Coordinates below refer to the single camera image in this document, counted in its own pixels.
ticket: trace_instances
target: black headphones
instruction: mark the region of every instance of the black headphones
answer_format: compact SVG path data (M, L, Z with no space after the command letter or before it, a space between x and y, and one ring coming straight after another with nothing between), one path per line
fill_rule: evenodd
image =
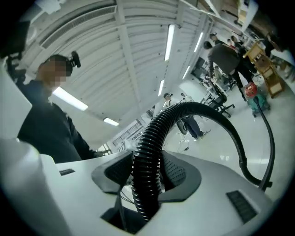
M73 51L71 55L72 57L69 58L69 63L71 64L71 66L80 68L81 62L78 53L76 51Z

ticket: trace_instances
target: chair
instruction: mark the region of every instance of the chair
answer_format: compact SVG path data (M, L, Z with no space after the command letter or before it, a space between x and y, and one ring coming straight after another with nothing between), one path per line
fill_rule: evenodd
M218 98L212 99L209 103L209 106L219 111L221 114L227 114L228 118L231 118L231 115L226 110L230 107L235 108L235 105L231 104L230 106L224 106L223 104L227 101L226 96L223 93L221 93L217 87L215 87L215 89L217 91Z

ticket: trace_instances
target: ceiling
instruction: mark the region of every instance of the ceiling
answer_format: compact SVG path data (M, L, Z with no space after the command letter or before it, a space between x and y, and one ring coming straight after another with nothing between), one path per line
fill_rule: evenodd
M30 10L35 36L28 41L22 64L34 78L49 55L78 52L82 66L62 88L88 109L82 112L56 97L53 101L72 117L92 148L162 99L161 80L162 94L181 82L198 58L194 48L200 33L210 28L206 14L178 0L67 0L60 6L50 15L36 6ZM170 59L164 61L170 24L176 27ZM104 123L105 117L120 125Z

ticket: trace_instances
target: black cable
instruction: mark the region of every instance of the black cable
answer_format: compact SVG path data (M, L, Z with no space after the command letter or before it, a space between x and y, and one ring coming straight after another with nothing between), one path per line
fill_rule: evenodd
M133 202L131 202L130 200L128 200L128 199L126 199L126 198L124 198L123 196L121 196L121 199L125 200L126 202L129 202L129 203L132 203L132 204L134 204Z
M262 116L262 119L266 125L266 128L267 128L267 131L268 131L268 136L269 136L269 140L270 140L270 144L271 144L271 153L270 153L270 157L269 157L269 161L268 161L268 165L267 165L267 168L266 168L266 172L261 180L261 183L259 185L259 188L262 190L262 191L265 191L266 188L267 188L267 183L269 182L270 178L271 178L271 173L272 173L272 169L273 169L273 166L274 166L274 161L275 161L275 155L276 155L276 147L275 147L275 140L273 138L273 133L272 133L272 130L271 130L271 127L265 117L265 115L263 114L262 112L262 109L259 105L259 99L258 97L254 97L253 98L254 102L256 103L258 109L259 109L259 112Z
M235 127L225 116L201 103L177 103L162 110L152 119L134 151L132 194L137 211L146 221L149 221L159 208L158 196L161 193L159 163L165 138L178 120L189 115L204 116L221 125L236 146L243 175L251 183L260 185L261 181L247 168L245 150ZM266 184L267 187L271 186L271 182Z
M129 198L129 197L127 197L127 196L126 196L126 194L125 194L123 191L121 191L121 193L122 193L122 194L125 196L125 198L127 199L127 201L129 201L130 203L133 203L133 204L134 204L134 202L133 202L133 201L131 201L131 200L130 200L130 198Z

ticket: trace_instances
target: hair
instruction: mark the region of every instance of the hair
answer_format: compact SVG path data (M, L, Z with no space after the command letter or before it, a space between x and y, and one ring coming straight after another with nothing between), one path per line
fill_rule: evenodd
M169 93L165 93L165 94L164 94L164 98L165 98L166 96L168 96L168 95L170 96L170 94L169 94Z
M48 61L65 62L65 69L66 69L67 76L70 76L72 74L72 72L73 72L73 67L72 67L69 59L67 57L63 56L63 55L60 55L60 54L51 55L43 63L41 63L40 66L45 64Z
M210 48L212 48L211 43L208 42L208 41L205 41L203 46L204 46L205 49L210 49Z
M213 38L213 36L216 36L216 34L213 34L213 33L212 33L212 34L210 34L210 35L209 35L210 39L212 39L212 38Z

